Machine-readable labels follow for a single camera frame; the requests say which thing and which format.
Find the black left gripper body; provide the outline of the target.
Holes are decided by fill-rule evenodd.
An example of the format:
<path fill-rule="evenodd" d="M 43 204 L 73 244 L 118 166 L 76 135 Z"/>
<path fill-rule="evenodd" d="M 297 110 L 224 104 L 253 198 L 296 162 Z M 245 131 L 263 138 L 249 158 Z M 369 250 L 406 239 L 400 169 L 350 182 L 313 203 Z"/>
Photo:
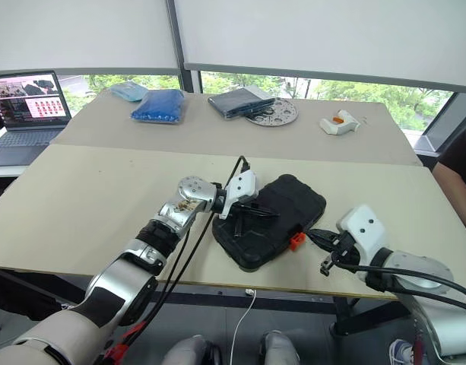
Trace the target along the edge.
<path fill-rule="evenodd" d="M 257 216 L 257 201 L 255 199 L 247 202 L 235 202 L 231 206 L 231 216 L 234 218 L 242 217 L 243 215 Z"/>

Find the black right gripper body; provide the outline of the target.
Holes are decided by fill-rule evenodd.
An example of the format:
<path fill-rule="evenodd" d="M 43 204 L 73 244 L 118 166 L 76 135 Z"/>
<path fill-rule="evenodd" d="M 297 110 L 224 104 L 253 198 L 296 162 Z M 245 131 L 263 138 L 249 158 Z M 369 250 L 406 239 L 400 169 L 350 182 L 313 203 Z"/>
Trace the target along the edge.
<path fill-rule="evenodd" d="M 321 264 L 320 272 L 323 275 L 329 275 L 330 269 L 338 263 L 342 265 L 358 265 L 360 263 L 360 254 L 354 247 L 355 241 L 351 234 L 348 232 L 336 233 L 336 238 L 338 239 L 336 250 L 328 252 L 328 258 L 324 259 Z"/>

